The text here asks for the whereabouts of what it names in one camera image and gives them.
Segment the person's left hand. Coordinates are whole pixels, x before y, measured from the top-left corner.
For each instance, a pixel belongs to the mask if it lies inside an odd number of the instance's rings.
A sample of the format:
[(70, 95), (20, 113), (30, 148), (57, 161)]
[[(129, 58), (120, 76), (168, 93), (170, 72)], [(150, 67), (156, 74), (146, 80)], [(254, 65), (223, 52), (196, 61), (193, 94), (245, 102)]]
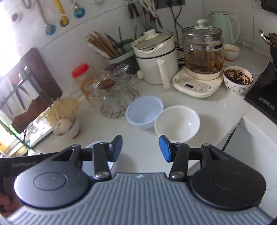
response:
[(1, 193), (0, 204), (4, 207), (4, 217), (10, 216), (22, 206), (15, 194), (13, 194), (12, 197), (8, 197), (7, 195)]

